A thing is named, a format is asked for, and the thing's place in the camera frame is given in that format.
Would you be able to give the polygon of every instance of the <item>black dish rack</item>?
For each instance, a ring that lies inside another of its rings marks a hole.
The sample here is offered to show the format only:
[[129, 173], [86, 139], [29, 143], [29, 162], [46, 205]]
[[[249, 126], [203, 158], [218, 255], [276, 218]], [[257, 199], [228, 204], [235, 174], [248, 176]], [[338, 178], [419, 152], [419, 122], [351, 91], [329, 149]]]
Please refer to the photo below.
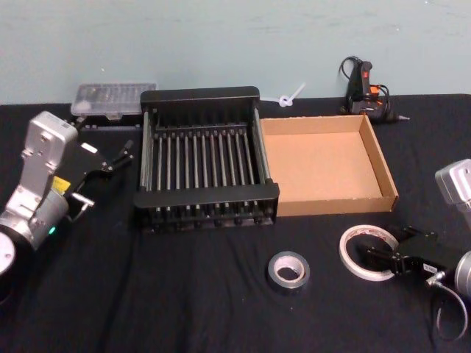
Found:
[[150, 90], [141, 177], [134, 198], [151, 229], [273, 224], [270, 178], [255, 87]]

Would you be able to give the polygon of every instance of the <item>cardboard box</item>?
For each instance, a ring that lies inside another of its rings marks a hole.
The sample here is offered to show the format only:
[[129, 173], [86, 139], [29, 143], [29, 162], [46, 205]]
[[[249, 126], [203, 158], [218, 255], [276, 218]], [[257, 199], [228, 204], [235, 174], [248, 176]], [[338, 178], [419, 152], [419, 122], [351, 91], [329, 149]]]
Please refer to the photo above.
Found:
[[261, 119], [278, 216], [390, 211], [397, 200], [366, 116]]

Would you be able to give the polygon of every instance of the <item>metal rod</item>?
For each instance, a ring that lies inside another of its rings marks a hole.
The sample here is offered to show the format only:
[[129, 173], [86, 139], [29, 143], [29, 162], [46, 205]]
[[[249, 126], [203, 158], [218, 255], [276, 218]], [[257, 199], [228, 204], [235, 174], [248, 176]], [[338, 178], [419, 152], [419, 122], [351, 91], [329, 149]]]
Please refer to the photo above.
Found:
[[250, 158], [249, 139], [247, 138], [246, 131], [244, 131], [244, 143], [245, 143], [245, 156], [247, 158], [247, 165], [249, 166], [250, 184], [253, 185], [255, 184], [255, 180], [253, 178], [252, 159]]
[[208, 187], [208, 167], [206, 166], [206, 138], [204, 133], [201, 135], [201, 154], [203, 159], [203, 186]]
[[142, 155], [141, 155], [141, 187], [147, 189], [147, 180], [149, 177], [149, 112], [144, 112], [144, 127], [142, 129]]
[[194, 169], [194, 187], [199, 188], [199, 180], [198, 180], [198, 143], [196, 141], [196, 134], [193, 135], [193, 169]]
[[258, 144], [260, 145], [260, 150], [261, 150], [263, 172], [265, 174], [265, 178], [269, 179], [270, 170], [268, 168], [268, 160], [266, 158], [265, 143], [263, 141], [263, 133], [262, 133], [261, 125], [260, 125], [260, 116], [258, 114], [257, 108], [254, 109], [254, 114], [255, 114], [255, 128], [257, 129], [257, 136], [258, 136]]
[[242, 164], [242, 155], [241, 155], [241, 142], [238, 138], [238, 133], [235, 134], [235, 147], [237, 148], [237, 161], [239, 174], [241, 176], [241, 184], [245, 185], [245, 176], [244, 176], [244, 166]]
[[188, 162], [188, 136], [185, 135], [185, 188], [190, 188], [190, 165]]
[[222, 186], [227, 186], [226, 167], [224, 165], [224, 148], [222, 146], [222, 134], [219, 134], [219, 158], [221, 158]]
[[213, 166], [213, 186], [218, 186], [218, 174], [216, 171], [216, 150], [214, 149], [214, 136], [210, 136], [210, 147], [211, 147], [211, 164]]
[[180, 136], [177, 135], [177, 139], [175, 141], [176, 147], [176, 160], [175, 160], [175, 189], [180, 189]]
[[149, 173], [147, 175], [147, 186], [146, 190], [151, 191], [152, 190], [152, 176], [153, 176], [153, 169], [154, 169], [154, 138], [153, 138], [154, 132], [152, 131], [152, 124], [149, 119], [149, 153], [148, 153], [148, 162], [147, 162], [147, 168], [149, 170]]
[[157, 191], [162, 185], [162, 136], [159, 136], [159, 155], [157, 159]]
[[230, 130], [230, 133], [227, 134], [227, 150], [229, 151], [229, 168], [230, 168], [230, 178], [233, 182], [233, 185], [236, 185], [236, 173], [234, 171], [234, 159], [233, 159], [233, 146], [232, 146], [232, 138], [230, 137], [234, 133], [234, 130]]
[[170, 177], [171, 177], [171, 136], [167, 135], [167, 190], [170, 190]]

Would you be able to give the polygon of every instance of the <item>duct tape roll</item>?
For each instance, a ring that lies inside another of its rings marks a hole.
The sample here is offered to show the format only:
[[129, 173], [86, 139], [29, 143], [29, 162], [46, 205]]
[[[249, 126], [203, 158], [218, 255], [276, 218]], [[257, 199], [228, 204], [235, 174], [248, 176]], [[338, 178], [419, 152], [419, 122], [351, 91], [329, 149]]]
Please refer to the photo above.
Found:
[[[286, 279], [280, 270], [288, 268], [295, 273], [295, 278]], [[309, 264], [304, 257], [296, 252], [280, 252], [268, 264], [268, 280], [270, 285], [279, 293], [299, 293], [309, 280]]]

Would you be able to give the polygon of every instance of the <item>black table surface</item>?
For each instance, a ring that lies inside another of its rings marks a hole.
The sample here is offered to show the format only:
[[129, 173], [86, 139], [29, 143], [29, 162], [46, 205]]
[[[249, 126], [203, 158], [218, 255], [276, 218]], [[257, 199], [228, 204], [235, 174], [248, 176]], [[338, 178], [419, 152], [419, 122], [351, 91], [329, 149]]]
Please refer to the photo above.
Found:
[[[263, 103], [261, 115], [335, 115], [340, 104]], [[469, 332], [454, 343], [437, 337], [435, 291], [422, 278], [367, 282], [339, 259], [339, 238], [356, 224], [412, 224], [471, 249], [470, 230], [433, 177], [471, 157], [471, 96], [396, 96], [392, 104], [411, 120], [375, 126], [400, 194], [391, 213], [142, 235], [129, 222], [138, 164], [107, 184], [93, 183], [87, 196], [96, 206], [73, 226], [58, 227], [22, 292], [0, 309], [0, 352], [469, 352]], [[18, 183], [27, 122], [42, 110], [70, 116], [66, 104], [0, 107], [0, 204]], [[140, 136], [137, 129], [90, 129], [79, 139], [112, 157]], [[269, 259], [285, 250], [311, 267], [300, 296], [281, 296], [266, 282]], [[444, 330], [457, 333], [461, 320], [448, 307]]]

